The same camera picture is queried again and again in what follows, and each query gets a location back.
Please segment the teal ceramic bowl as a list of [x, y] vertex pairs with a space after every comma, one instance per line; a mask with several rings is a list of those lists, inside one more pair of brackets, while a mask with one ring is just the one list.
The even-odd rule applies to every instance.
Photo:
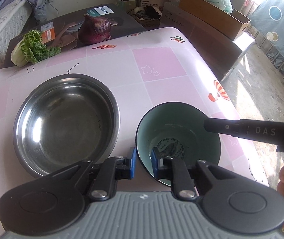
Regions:
[[182, 102], [167, 102], [150, 109], [140, 120], [135, 147], [140, 162], [151, 177], [152, 149], [161, 157], [181, 158], [187, 165], [198, 160], [218, 164], [222, 154], [220, 137], [205, 130], [207, 116]]

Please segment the long brown cardboard box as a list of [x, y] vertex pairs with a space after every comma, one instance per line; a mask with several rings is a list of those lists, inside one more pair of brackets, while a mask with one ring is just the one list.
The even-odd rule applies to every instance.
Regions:
[[205, 0], [180, 0], [179, 8], [209, 24], [230, 40], [238, 38], [248, 27], [250, 19], [233, 9], [228, 14]]

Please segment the open cardboard box with clutter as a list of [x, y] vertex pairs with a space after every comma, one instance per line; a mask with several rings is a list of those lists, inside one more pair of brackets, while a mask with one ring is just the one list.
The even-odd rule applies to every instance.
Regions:
[[160, 25], [165, 2], [169, 0], [136, 0], [134, 9], [129, 9], [128, 14], [141, 24], [145, 29], [157, 29]]

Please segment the bok choy cabbage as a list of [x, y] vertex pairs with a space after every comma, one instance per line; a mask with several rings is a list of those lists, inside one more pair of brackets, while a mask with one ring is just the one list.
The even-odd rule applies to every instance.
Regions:
[[30, 30], [23, 35], [11, 52], [11, 62], [14, 65], [23, 67], [28, 63], [36, 64], [61, 53], [59, 47], [48, 48], [44, 45], [41, 34], [38, 30]]

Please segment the red onion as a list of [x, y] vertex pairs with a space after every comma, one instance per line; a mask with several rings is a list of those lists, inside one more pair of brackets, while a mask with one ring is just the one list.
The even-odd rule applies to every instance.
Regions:
[[111, 22], [102, 16], [84, 14], [84, 22], [78, 30], [78, 39], [84, 45], [93, 45], [111, 39]]

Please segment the blue circle pattern cloth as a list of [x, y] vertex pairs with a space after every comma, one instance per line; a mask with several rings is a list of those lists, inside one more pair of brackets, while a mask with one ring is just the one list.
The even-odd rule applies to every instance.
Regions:
[[249, 18], [253, 27], [284, 57], [284, 0], [262, 2]]

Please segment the deep steel bowl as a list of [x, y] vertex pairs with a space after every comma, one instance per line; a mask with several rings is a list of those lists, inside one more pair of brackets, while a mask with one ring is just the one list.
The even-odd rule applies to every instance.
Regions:
[[13, 127], [13, 146], [33, 177], [81, 160], [103, 162], [115, 148], [120, 110], [101, 81], [63, 74], [35, 88], [22, 103]]

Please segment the white quilted mattress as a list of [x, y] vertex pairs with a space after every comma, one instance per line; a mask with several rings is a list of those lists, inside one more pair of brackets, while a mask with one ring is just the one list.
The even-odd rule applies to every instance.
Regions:
[[15, 0], [0, 10], [0, 68], [11, 39], [18, 36], [32, 14], [31, 5], [24, 0]]

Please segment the dark Philips appliance box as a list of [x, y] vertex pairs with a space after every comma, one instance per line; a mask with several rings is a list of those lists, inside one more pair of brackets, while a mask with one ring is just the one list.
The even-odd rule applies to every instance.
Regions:
[[62, 52], [85, 46], [78, 38], [78, 31], [85, 22], [85, 14], [91, 17], [102, 16], [109, 20], [111, 26], [108, 39], [115, 39], [146, 29], [131, 17], [124, 9], [113, 3], [100, 4], [94, 7], [74, 11], [32, 27], [42, 35], [42, 43], [47, 48], [61, 48]]

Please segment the pink balloon tablecloth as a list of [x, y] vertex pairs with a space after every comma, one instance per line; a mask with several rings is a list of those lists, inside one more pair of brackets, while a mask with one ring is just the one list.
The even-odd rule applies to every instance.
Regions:
[[[166, 27], [75, 49], [25, 68], [0, 69], [0, 197], [32, 177], [13, 147], [13, 126], [26, 97], [61, 74], [80, 73], [104, 83], [120, 110], [113, 155], [135, 144], [143, 115], [167, 101], [181, 101], [216, 118], [237, 118], [231, 101], [199, 53], [177, 29]], [[0, 237], [5, 233], [0, 223]], [[137, 165], [110, 202], [97, 203], [65, 238], [227, 238], [194, 208], [169, 198], [168, 188]]]

